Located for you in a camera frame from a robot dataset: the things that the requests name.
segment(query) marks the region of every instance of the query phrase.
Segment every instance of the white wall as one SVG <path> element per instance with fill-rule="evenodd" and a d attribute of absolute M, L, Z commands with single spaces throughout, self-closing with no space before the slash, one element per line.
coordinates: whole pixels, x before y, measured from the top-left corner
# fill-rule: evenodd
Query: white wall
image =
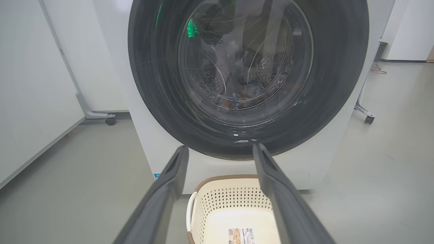
<path fill-rule="evenodd" d="M 397 0 L 392 15 L 383 37 L 389 47 L 382 58 L 427 60 L 434 45 L 434 1 Z"/>
<path fill-rule="evenodd" d="M 43 0 L 83 96 L 92 111 L 128 110 L 92 1 Z"/>
<path fill-rule="evenodd" d="M 84 117 L 75 93 L 39 2 L 0 1 L 0 188 Z"/>
<path fill-rule="evenodd" d="M 381 57 L 383 59 L 387 59 L 387 56 L 389 55 L 390 47 L 393 45 L 393 41 L 395 40 L 396 33 L 398 32 L 409 1 L 410 0 L 396 0 L 393 5 L 389 21 L 387 22 L 383 38 L 381 39 L 382 42 L 388 43 L 383 52 L 383 56 Z"/>
<path fill-rule="evenodd" d="M 428 55 L 427 61 L 430 60 L 430 63 L 433 63 L 434 61 L 434 46 L 431 49 L 430 55 Z"/>

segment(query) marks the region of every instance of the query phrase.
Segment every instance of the white laundry basket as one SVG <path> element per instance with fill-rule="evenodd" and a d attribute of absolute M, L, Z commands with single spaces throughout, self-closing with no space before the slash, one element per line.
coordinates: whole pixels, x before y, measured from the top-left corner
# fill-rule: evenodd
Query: white laundry basket
<path fill-rule="evenodd" d="M 280 244 L 271 201 L 256 175 L 203 181 L 188 201 L 186 222 L 190 244 Z"/>

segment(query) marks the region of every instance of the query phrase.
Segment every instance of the caster wheel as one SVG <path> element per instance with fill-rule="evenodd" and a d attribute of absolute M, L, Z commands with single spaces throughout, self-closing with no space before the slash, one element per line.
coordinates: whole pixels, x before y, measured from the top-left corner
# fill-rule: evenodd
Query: caster wheel
<path fill-rule="evenodd" d="M 115 118 L 106 118 L 105 123 L 107 125 L 114 125 L 114 124 L 116 124 L 116 119 Z"/>
<path fill-rule="evenodd" d="M 367 116 L 365 119 L 365 124 L 368 124 L 368 125 L 372 124 L 372 122 L 374 122 L 374 119 L 375 118 L 373 118 L 373 117 Z"/>

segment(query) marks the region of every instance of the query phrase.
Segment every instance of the washing machine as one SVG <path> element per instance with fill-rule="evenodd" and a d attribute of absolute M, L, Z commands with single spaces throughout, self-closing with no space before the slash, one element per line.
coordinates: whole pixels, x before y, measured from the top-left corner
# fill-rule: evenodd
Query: washing machine
<path fill-rule="evenodd" d="M 392 4 L 94 0 L 152 173 L 190 148 L 184 194 L 213 176 L 255 174 L 255 143 L 298 189 L 317 188 Z"/>

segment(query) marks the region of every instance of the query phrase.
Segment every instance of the barcode sticker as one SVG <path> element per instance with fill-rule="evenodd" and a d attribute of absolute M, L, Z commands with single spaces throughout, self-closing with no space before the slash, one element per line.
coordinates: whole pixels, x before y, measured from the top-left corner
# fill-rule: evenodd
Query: barcode sticker
<path fill-rule="evenodd" d="M 229 229 L 229 244 L 256 244 L 253 229 Z"/>

